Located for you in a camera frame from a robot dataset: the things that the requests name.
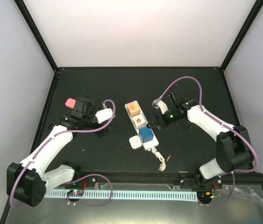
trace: blue cube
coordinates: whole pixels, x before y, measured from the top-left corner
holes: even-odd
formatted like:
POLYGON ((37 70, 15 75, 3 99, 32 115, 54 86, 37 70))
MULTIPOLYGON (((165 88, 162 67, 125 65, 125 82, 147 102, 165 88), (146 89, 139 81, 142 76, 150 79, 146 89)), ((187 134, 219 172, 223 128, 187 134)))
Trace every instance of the blue cube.
POLYGON ((152 141, 153 140, 153 132, 150 128, 147 127, 143 127, 139 130, 139 134, 140 134, 140 138, 142 140, 142 143, 146 143, 148 141, 152 141))

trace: white power strip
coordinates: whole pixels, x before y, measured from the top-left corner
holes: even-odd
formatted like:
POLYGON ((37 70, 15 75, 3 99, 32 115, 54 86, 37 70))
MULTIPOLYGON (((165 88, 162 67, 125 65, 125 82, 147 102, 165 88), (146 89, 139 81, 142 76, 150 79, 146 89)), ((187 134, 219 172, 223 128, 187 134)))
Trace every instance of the white power strip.
MULTIPOLYGON (((141 107, 140 107, 140 105, 139 105, 139 103, 138 103, 137 101, 132 101, 132 102, 130 102, 130 103, 128 103, 128 104, 125 104, 126 112, 127 112, 127 114, 128 114, 127 105, 129 105, 129 104, 131 104, 131 103, 134 103, 134 102, 136 102, 136 103, 138 104, 138 106, 139 106, 139 108, 140 108, 140 114, 145 118, 145 126, 146 126, 146 125, 148 124, 148 121, 147 121, 147 119, 146 119, 146 117, 145 117, 145 114, 142 112, 142 109, 141 109, 141 107)), ((129 116, 129 118, 130 118, 130 121, 131 121, 133 127, 135 128, 136 133, 139 135, 139 129, 136 128, 135 123, 133 122, 132 117, 130 117, 129 114, 128 114, 128 116, 129 116)), ((142 143, 142 145, 144 146, 144 149, 145 149, 145 150, 148 150, 148 149, 150 149, 150 148, 152 148, 152 147, 156 147, 156 146, 159 145, 159 142, 158 142, 156 136, 154 135, 154 132, 153 132, 153 131, 152 131, 152 133, 153 133, 153 140, 148 141, 148 142, 146 142, 146 143, 142 143)))

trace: black table surface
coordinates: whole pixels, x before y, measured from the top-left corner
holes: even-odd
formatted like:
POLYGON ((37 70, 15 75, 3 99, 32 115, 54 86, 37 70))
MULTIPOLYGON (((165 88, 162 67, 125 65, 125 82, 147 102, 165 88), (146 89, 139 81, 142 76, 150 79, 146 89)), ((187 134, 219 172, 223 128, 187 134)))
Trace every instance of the black table surface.
MULTIPOLYGON (((181 76, 197 78, 203 89, 203 105, 224 121, 237 124, 223 74, 218 69, 65 68, 61 71, 45 128, 58 122, 68 111, 65 106, 68 98, 85 97, 96 104, 112 99, 116 117, 110 125, 114 130, 100 139, 92 133, 77 135, 55 157, 48 170, 69 161, 80 165, 83 171, 160 172, 160 161, 151 152, 143 147, 131 148, 128 140, 136 132, 124 105, 137 100, 146 118, 153 117, 159 111, 151 105, 152 101, 181 76)), ((194 81, 181 80, 174 87, 182 88, 188 99, 198 99, 199 89, 194 81)), ((171 105, 167 95, 163 101, 171 105)), ((41 139, 48 134, 44 129, 41 139)), ((170 124, 155 135, 158 151, 165 159, 170 156, 164 172, 192 172, 215 157, 214 140, 195 124, 190 127, 170 124)))

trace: orange cube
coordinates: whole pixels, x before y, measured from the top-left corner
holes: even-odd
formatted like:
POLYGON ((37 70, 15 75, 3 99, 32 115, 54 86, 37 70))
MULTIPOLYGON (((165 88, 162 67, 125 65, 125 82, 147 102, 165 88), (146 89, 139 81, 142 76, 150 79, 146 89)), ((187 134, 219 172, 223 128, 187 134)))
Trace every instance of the orange cube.
POLYGON ((134 117, 140 114, 140 107, 136 102, 128 104, 127 108, 128 108, 128 114, 130 115, 130 117, 134 117))

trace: cube with sticker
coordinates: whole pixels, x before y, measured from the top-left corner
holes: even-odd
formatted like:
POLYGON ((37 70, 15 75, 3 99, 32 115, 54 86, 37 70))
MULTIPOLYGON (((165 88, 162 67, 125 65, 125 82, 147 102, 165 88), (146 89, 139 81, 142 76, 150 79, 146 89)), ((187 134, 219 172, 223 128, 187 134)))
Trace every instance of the cube with sticker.
POLYGON ((146 143, 148 141, 152 141, 153 140, 153 132, 150 128, 147 127, 143 127, 139 130, 139 134, 140 134, 140 138, 142 143, 146 143))
POLYGON ((128 109, 127 112, 130 115, 130 117, 134 117, 134 116, 140 114, 140 107, 137 104, 137 102, 133 102, 131 104, 128 104, 127 109, 128 109))
POLYGON ((132 118, 136 129, 140 129, 146 126, 146 120, 142 114, 136 115, 132 118))

